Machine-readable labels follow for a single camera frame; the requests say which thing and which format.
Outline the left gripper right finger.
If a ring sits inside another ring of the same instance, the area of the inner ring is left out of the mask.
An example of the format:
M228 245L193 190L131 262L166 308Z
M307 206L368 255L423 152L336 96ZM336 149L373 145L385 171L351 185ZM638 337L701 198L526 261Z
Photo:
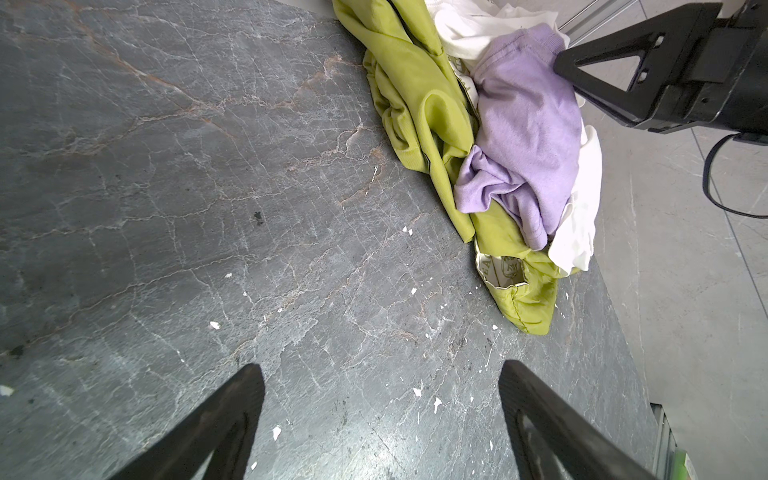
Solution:
M651 479L518 360L498 380L507 432L521 479Z

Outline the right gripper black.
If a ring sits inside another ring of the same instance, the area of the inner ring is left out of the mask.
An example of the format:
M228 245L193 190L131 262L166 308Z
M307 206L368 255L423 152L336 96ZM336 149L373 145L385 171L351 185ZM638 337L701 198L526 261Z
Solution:
M560 52L554 71L616 121L767 132L767 3L689 3Z

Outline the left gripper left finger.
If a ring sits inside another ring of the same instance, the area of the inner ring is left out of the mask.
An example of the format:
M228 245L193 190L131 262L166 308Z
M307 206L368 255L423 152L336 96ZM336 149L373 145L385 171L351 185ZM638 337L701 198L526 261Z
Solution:
M247 364L114 479L242 479L265 398L261 367Z

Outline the purple cloth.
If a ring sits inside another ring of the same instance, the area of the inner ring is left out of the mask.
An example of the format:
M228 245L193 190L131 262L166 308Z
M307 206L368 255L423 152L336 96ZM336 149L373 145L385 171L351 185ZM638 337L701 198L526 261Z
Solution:
M471 68L480 127L454 185L457 209L499 203L526 245L546 247L578 172L581 114L553 70L563 38L541 23L493 39Z

